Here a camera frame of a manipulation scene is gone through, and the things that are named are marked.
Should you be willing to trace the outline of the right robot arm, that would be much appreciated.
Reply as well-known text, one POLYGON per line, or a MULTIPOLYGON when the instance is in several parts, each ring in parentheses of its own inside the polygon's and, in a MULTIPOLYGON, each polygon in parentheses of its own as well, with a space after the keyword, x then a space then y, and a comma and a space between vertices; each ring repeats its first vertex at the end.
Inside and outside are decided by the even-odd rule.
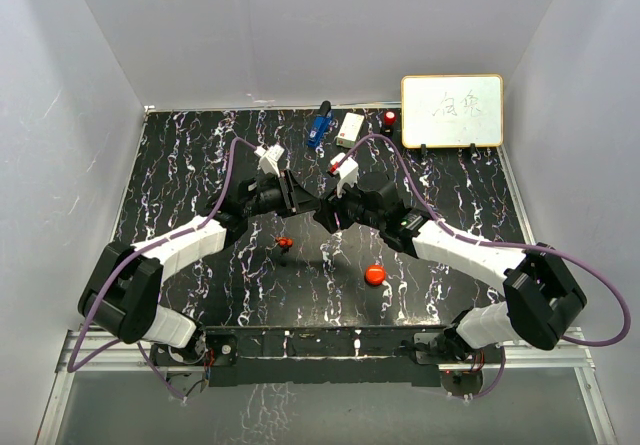
POLYGON ((460 362, 504 341, 551 350, 587 304, 568 267, 550 248, 484 247, 466 232, 448 234, 425 209, 407 205, 380 173, 326 192, 313 218, 330 233, 353 224, 368 226, 392 250, 447 265, 496 290, 502 301, 461 312, 431 341, 433 351, 460 362))

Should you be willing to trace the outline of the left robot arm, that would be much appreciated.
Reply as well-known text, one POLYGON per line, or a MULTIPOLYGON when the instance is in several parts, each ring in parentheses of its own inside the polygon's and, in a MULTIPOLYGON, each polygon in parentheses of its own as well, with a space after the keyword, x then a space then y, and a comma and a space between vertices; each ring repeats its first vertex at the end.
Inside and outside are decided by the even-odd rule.
POLYGON ((193 263, 233 245, 252 217, 275 213, 287 218, 316 211, 320 199, 290 170, 247 179, 214 196, 191 221, 160 237, 127 245, 109 243, 79 299, 85 319, 131 344, 165 344, 182 362, 194 364, 207 341, 196 322, 159 304, 163 283, 193 263))

